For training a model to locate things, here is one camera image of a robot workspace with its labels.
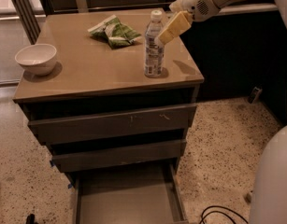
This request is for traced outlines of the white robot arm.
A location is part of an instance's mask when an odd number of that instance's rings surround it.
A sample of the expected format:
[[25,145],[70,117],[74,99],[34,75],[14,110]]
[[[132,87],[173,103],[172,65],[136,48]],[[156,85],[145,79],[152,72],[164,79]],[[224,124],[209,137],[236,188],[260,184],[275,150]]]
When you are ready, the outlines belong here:
[[[223,7],[245,0],[176,0],[172,18],[155,38],[162,47],[195,21],[217,15]],[[287,29],[287,0],[274,0]],[[256,172],[249,224],[287,224],[287,125],[265,146]]]

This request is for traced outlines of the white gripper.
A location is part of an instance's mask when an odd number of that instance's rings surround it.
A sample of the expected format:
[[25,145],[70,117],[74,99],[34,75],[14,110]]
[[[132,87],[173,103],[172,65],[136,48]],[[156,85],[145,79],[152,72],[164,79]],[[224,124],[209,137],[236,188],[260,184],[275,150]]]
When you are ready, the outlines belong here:
[[221,10],[213,0],[176,0],[169,8],[174,14],[154,40],[159,47],[189,30],[193,21],[206,21]]

